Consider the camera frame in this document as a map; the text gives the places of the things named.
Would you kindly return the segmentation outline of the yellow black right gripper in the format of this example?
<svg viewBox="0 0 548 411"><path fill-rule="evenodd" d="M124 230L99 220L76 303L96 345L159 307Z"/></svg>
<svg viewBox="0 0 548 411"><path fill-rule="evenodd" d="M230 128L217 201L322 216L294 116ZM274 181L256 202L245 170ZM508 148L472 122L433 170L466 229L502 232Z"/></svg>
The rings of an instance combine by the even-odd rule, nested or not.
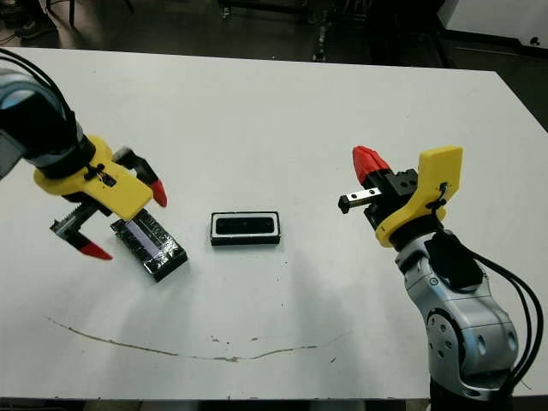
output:
<svg viewBox="0 0 548 411"><path fill-rule="evenodd" d="M356 146L352 158L362 189L342 195L337 206L344 214L364 206L378 243L401 251L441 226L444 206L460 186L462 153L458 146L427 150L416 170L395 172L376 151Z"/></svg>

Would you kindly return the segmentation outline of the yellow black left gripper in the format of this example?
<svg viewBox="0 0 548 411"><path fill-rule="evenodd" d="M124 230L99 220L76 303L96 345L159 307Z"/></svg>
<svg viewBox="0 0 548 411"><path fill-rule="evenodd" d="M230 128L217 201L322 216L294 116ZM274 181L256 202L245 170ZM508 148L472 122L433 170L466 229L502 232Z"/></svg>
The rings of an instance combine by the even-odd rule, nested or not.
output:
<svg viewBox="0 0 548 411"><path fill-rule="evenodd" d="M162 207L168 205L164 185L151 165L128 149L122 165L114 161L107 143L98 136L88 138L95 153L80 170L59 179L35 170L34 181L46 193L61 196L78 204L65 218L52 224L51 230L73 248L87 256L112 260L112 256L80 232L81 225L101 209L129 220L152 199Z"/></svg>

